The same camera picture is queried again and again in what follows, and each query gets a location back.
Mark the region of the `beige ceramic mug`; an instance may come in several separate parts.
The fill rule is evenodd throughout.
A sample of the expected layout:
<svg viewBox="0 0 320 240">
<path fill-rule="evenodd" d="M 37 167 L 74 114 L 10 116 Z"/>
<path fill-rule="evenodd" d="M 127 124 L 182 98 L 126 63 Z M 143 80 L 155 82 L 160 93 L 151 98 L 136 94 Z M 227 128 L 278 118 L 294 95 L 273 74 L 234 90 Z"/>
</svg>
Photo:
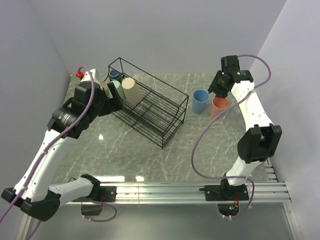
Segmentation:
<svg viewBox="0 0 320 240">
<path fill-rule="evenodd" d="M 101 84 L 101 87 L 102 87 L 102 89 L 104 90 L 104 91 L 106 91 L 107 90 L 107 82 L 103 82 L 102 84 Z"/>
</svg>

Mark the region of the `green tumbler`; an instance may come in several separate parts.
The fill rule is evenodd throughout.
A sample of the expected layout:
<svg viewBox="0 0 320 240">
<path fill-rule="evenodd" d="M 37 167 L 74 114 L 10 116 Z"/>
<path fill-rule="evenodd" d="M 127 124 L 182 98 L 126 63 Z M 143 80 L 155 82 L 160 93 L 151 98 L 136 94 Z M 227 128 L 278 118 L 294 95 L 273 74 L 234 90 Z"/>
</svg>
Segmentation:
<svg viewBox="0 0 320 240">
<path fill-rule="evenodd" d="M 116 91 L 123 101 L 126 100 L 126 96 L 122 87 L 122 84 L 118 80 L 112 80 L 111 83 L 115 86 Z"/>
</svg>

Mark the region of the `salmon pink plastic tumbler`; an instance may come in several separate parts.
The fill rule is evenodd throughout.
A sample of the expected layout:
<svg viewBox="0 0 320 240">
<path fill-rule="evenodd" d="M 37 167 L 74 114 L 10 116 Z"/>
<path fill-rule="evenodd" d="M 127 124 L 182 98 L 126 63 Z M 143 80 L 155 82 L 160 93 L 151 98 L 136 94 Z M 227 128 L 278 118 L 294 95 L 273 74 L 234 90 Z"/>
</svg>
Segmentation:
<svg viewBox="0 0 320 240">
<path fill-rule="evenodd" d="M 229 100 L 227 98 L 214 97 L 211 102 L 210 118 L 213 120 L 216 116 L 222 113 L 229 107 Z"/>
</svg>

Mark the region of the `beige plastic tumbler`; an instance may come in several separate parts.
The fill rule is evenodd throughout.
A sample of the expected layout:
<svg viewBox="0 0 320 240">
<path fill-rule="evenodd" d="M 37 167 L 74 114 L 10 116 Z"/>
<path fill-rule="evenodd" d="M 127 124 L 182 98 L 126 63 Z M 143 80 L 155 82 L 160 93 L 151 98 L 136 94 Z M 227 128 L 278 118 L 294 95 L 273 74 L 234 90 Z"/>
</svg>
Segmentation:
<svg viewBox="0 0 320 240">
<path fill-rule="evenodd" d="M 126 77 L 121 83 L 126 101 L 135 106 L 143 100 L 143 93 L 141 92 L 136 81 L 131 77 Z"/>
</svg>

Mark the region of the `blue plastic tumbler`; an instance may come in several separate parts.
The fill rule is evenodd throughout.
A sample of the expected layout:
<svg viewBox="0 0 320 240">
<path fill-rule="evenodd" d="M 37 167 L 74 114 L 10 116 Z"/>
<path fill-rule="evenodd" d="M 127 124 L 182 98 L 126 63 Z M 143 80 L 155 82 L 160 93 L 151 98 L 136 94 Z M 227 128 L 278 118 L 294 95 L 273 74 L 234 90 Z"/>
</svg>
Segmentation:
<svg viewBox="0 0 320 240">
<path fill-rule="evenodd" d="M 206 90 L 198 89 L 192 95 L 192 112 L 200 114 L 204 111 L 210 96 Z"/>
</svg>

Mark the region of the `dark blue glazed mug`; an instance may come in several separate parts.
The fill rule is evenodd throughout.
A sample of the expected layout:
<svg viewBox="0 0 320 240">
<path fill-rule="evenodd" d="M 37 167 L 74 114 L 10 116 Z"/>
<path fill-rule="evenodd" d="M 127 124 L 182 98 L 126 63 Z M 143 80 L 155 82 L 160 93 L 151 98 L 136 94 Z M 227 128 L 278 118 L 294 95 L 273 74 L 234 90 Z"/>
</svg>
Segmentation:
<svg viewBox="0 0 320 240">
<path fill-rule="evenodd" d="M 115 69 L 110 70 L 108 76 L 109 76 L 110 82 L 111 81 L 118 81 L 118 82 L 122 83 L 122 81 L 123 81 L 123 75 Z"/>
</svg>

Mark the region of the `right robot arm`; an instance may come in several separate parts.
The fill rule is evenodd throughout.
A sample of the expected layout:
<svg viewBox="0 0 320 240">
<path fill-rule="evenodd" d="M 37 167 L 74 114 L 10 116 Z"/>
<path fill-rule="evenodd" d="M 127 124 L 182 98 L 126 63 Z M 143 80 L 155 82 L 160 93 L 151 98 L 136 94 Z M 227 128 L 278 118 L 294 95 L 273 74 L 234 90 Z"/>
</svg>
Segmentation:
<svg viewBox="0 0 320 240">
<path fill-rule="evenodd" d="M 222 99 L 229 93 L 233 95 L 244 119 L 245 134 L 237 144 L 238 157 L 232 168 L 223 175 L 216 190 L 206 191 L 210 200 L 248 200 L 246 181 L 256 167 L 275 154 L 282 128 L 273 124 L 266 114 L 257 88 L 250 71 L 241 69 L 237 55 L 221 58 L 221 70 L 216 73 L 208 92 Z"/>
</svg>

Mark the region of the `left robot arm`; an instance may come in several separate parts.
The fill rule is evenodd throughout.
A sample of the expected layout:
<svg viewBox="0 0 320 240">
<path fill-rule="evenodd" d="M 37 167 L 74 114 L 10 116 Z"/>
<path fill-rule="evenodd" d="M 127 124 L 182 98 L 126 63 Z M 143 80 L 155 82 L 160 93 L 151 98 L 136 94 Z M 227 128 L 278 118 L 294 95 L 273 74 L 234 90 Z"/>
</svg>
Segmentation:
<svg viewBox="0 0 320 240">
<path fill-rule="evenodd" d="M 14 187 L 5 188 L 1 198 L 42 222 L 71 201 L 87 199 L 100 203 L 105 200 L 106 191 L 92 175 L 83 174 L 62 185 L 52 186 L 51 181 L 81 133 L 95 118 L 120 111 L 123 103 L 112 82 L 104 89 L 97 82 L 81 81 L 75 87 L 73 97 L 53 112 L 41 147 L 27 172 Z"/>
</svg>

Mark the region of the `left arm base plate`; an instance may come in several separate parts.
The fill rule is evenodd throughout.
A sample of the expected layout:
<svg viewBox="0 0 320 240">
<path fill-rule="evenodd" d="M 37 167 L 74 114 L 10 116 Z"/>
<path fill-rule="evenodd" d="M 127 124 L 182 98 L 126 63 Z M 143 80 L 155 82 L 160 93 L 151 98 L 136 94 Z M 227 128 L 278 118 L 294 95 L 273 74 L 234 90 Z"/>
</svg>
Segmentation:
<svg viewBox="0 0 320 240">
<path fill-rule="evenodd" d="M 89 200 L 97 202 L 115 202 L 117 195 L 116 186 L 94 186 L 90 194 L 86 197 Z"/>
</svg>

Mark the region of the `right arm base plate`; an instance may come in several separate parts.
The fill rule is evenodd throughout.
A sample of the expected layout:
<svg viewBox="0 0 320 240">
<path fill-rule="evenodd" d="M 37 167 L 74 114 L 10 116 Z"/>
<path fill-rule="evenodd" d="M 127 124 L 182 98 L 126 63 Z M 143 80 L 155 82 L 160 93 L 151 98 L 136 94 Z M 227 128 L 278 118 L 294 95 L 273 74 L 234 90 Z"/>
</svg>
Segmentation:
<svg viewBox="0 0 320 240">
<path fill-rule="evenodd" d="M 222 185 L 205 185 L 200 187 L 199 191 L 204 192 L 205 200 L 210 202 L 218 201 L 248 201 L 249 194 L 247 187 L 243 184 L 240 186 L 222 186 Z"/>
</svg>

